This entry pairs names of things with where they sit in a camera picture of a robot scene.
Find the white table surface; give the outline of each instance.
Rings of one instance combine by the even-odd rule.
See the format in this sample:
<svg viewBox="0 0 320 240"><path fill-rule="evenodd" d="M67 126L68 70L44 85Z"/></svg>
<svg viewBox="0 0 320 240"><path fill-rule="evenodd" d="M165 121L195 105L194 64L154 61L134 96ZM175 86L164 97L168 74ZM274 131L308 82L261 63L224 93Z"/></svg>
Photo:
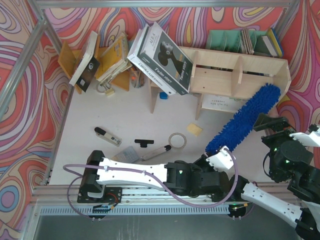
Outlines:
<svg viewBox="0 0 320 240"><path fill-rule="evenodd" d="M93 150L102 150L111 158L129 146L133 146L139 156L168 144L172 133L182 133L187 138L186 146L171 149L145 164L162 164L183 160L192 163L204 153L212 138L222 130L233 117L232 113L202 110L195 120L197 98L193 95L172 95L167 100L157 99L154 113L150 113L150 100L147 85L136 89L130 86L126 92L119 88L107 97L95 90L97 82L92 82L86 93L74 91L67 114L58 152L54 162L50 185L68 185L76 176L63 170L65 164L85 164ZM203 129L197 137L187 131L187 126L195 123ZM95 127L122 138L117 147L99 138ZM264 131L253 131L234 151L239 174L256 182L272 182L263 172L263 158L269 149L261 142ZM141 148L135 139L154 140L147 148ZM84 169L75 168L83 173ZM231 177L232 167L228 171Z"/></svg>

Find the blue microfiber duster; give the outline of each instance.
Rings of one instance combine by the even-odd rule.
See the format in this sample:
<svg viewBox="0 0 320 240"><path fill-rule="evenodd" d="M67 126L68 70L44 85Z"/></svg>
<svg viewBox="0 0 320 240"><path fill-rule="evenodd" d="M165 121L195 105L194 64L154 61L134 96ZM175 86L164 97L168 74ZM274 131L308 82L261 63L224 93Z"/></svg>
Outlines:
<svg viewBox="0 0 320 240"><path fill-rule="evenodd" d="M255 95L234 114L222 131L206 146L207 153L215 154L221 147L227 146L233 151L251 132L260 113L267 114L278 102L280 88L272 84L262 86Z"/></svg>

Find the yellow sticky note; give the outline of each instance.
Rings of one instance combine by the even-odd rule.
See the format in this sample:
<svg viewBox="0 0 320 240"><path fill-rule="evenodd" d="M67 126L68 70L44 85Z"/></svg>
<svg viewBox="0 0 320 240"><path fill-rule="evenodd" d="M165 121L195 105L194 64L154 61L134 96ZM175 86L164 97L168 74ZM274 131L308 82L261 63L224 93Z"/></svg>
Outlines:
<svg viewBox="0 0 320 240"><path fill-rule="evenodd" d="M199 134L202 132L202 128L198 127L197 125L195 125L194 123L190 123L186 129L188 130L189 133L192 133L194 135L196 135L197 137L199 136Z"/></svg>

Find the gray floor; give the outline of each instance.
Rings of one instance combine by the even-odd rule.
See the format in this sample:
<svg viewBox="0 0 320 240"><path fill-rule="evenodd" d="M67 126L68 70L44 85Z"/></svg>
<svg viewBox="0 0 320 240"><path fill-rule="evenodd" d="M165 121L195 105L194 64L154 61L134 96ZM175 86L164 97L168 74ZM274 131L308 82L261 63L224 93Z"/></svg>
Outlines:
<svg viewBox="0 0 320 240"><path fill-rule="evenodd" d="M245 219L221 215L114 216L90 222L80 216L42 216L36 240L296 240L295 230L255 207Z"/></svg>

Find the book spine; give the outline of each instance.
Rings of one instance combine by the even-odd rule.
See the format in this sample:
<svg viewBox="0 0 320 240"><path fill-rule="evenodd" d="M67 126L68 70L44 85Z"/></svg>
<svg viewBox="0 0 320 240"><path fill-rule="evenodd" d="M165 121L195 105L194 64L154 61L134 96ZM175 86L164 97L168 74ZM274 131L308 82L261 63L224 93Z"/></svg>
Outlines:
<svg viewBox="0 0 320 240"><path fill-rule="evenodd" d="M148 66L157 76L165 81L170 87L177 91L180 95L185 95L188 92L166 71L159 68L159 66L144 52L141 52L138 58Z"/></svg>
<svg viewBox="0 0 320 240"><path fill-rule="evenodd" d="M162 79L144 64L137 56L130 57L129 59L138 69L140 69L148 78L150 78L159 88L161 88L166 94L173 95L176 93L172 87L163 82Z"/></svg>

